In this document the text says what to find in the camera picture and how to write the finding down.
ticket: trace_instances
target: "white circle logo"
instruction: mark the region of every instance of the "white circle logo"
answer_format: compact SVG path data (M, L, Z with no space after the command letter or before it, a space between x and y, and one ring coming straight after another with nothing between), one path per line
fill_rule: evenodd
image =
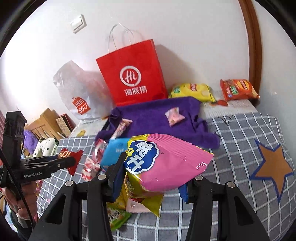
M121 82L126 86L135 87L141 82L141 73L140 71L131 65L125 66L120 71Z

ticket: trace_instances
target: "star-shaped patch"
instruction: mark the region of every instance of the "star-shaped patch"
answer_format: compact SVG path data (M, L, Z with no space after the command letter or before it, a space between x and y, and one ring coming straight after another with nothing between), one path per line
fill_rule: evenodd
M253 180L272 180L276 190L278 203L286 184L286 177L293 175L293 169L285 159L283 147L279 144L271 149L256 141L258 150L263 158L260 166L250 176Z

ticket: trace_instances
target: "white miniso plastic bag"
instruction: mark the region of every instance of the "white miniso plastic bag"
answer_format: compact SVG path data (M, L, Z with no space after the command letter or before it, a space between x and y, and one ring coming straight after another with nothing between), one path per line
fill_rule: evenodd
M54 84L63 103L77 119L103 118L113 108L106 83L95 80L72 60L57 71Z

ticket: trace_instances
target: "light switch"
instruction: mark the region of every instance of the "light switch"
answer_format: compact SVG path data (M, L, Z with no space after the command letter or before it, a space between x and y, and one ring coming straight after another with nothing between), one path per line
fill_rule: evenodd
M74 21L71 22L71 28L73 33L77 33L81 29L83 29L86 26L86 22L84 19L84 16L81 14L77 18L74 19Z

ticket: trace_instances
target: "metal screw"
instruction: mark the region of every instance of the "metal screw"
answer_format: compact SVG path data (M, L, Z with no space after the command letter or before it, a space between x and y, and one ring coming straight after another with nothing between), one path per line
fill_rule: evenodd
M99 180L104 180L107 176L105 174L98 175Z
M70 187L73 185L73 181L72 180L66 181L65 185L66 187Z
M201 181L203 179L202 175L198 175L195 177L196 180Z
M230 187L230 188L234 188L235 187L235 184L233 182L228 182L227 183L227 186Z

